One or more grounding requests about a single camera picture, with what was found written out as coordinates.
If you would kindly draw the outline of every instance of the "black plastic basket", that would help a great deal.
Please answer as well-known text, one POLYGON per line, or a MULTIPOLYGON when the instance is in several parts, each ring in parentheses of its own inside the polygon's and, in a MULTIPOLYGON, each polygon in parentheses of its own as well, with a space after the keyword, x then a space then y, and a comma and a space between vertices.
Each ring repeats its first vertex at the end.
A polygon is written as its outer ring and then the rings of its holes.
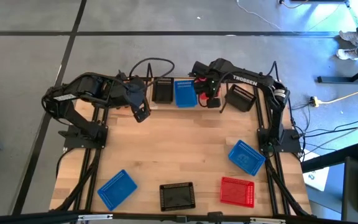
POLYGON ((152 101, 170 104, 173 101, 173 78, 162 78, 153 84, 152 101))
POLYGON ((193 183, 160 185, 161 212, 195 208, 193 183))
POLYGON ((230 87, 224 98, 226 100, 222 107, 221 113, 223 112, 223 109, 227 103, 230 103, 242 112, 247 112, 251 110, 256 100, 256 96, 235 84, 230 87))

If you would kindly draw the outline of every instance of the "shoe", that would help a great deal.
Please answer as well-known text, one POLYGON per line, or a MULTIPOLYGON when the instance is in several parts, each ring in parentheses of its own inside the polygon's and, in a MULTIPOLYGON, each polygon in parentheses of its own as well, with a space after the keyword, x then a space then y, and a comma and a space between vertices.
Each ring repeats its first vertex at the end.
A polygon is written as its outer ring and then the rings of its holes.
POLYGON ((342 39, 346 40, 346 41, 350 41, 353 45, 358 47, 358 35, 357 35, 357 32, 342 32, 342 31, 339 31, 339 36, 342 39))
POLYGON ((346 60, 346 59, 358 60, 356 49, 339 49, 336 52, 336 56, 342 60, 346 60))

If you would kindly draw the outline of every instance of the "gray floor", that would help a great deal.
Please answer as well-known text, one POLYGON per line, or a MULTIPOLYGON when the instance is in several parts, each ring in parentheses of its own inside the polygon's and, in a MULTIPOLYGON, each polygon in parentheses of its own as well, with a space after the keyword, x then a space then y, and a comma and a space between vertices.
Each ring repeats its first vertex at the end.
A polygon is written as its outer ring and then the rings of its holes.
MULTIPOLYGON (((337 7, 337 4, 311 3, 291 10, 270 0, 240 3, 276 23, 282 31, 356 28, 344 4, 337 7), (332 12, 332 16, 320 22, 332 12)), ((71 30, 79 5, 80 0, 15 3, 0 0, 0 30, 71 30)), ((235 0, 88 1, 80 30, 277 31, 257 16, 239 9, 235 0)), ((0 143, 4 146, 0 151, 0 215, 10 211, 42 117, 40 98, 54 83, 67 40, 67 37, 0 37, 0 143)), ((358 72, 358 62, 341 61, 334 56, 340 47, 352 46, 338 38, 77 37, 63 81, 69 82, 85 71, 106 75, 115 75, 118 69, 129 72, 133 64, 145 57, 173 60, 177 67, 172 75, 177 77, 185 76, 196 60, 208 63, 223 57, 256 72, 267 72, 276 60, 280 78, 291 90, 292 104, 298 105, 309 96, 331 100, 358 91, 358 85, 315 82, 320 75, 351 76, 358 72)), ((162 63, 152 65, 156 75, 167 68, 162 63)), ((144 72, 145 67, 137 70, 139 75, 144 72)), ((305 113, 307 110, 294 112, 302 128, 306 126, 305 113)), ((354 96, 311 108, 309 130, 330 129, 357 120, 358 96, 354 96)), ((55 163, 62 153, 63 139, 57 131, 63 128, 55 121, 50 123, 24 206, 26 213, 48 209, 55 163)), ((333 136, 310 139, 308 143, 319 144, 333 136)), ((326 147, 339 149, 357 141, 354 133, 326 147)))

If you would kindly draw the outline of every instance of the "blue basket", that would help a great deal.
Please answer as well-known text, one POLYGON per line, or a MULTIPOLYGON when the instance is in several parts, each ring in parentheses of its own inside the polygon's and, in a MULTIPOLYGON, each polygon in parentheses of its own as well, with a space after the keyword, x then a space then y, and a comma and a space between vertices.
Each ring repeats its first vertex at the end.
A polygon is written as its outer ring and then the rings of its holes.
POLYGON ((98 190, 98 195, 107 208, 112 211, 136 188, 132 178, 125 170, 122 170, 98 190))
POLYGON ((175 81, 175 103, 179 108, 189 108, 197 105, 197 96, 192 80, 175 81))
POLYGON ((239 140, 229 153, 229 159, 248 174, 255 176, 266 158, 239 140))

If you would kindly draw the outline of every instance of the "wooden tabletop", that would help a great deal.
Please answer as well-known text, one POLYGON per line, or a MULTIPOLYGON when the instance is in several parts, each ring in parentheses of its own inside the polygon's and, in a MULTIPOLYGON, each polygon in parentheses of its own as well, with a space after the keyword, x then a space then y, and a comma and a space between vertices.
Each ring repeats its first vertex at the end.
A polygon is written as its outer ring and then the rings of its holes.
MULTIPOLYGON (((240 85, 253 93, 249 85, 240 85)), ((226 88, 222 86, 222 95, 226 88)), ((261 102, 263 93, 259 93, 261 102)), ((102 150, 91 210, 108 212, 96 191, 120 170, 125 169, 138 188, 113 212, 206 215, 223 212, 225 215, 271 216, 269 187, 265 166, 253 177, 234 165, 227 157, 235 143, 241 139, 258 149, 256 129, 259 128, 256 106, 243 113, 227 105, 222 114, 197 106, 195 110, 180 110, 175 105, 150 104, 150 117, 137 123, 130 110, 109 110, 108 142, 102 150), (219 201, 222 177, 255 182, 255 207, 247 208, 219 201), (193 182, 196 208, 161 212, 159 186, 180 182, 193 182)), ((76 110, 91 119, 93 107, 78 100, 76 110)), ((266 115, 264 104, 262 111, 266 115)), ((283 124, 291 128, 288 109, 283 124)), ((80 176, 84 149, 67 154, 60 165, 50 208, 58 207, 73 190, 80 176)), ((281 153, 285 183, 302 208, 311 212, 302 170, 297 158, 281 153)), ((83 191, 81 208, 84 207, 88 186, 83 191)), ((282 199, 275 185, 278 210, 283 213, 282 199)))

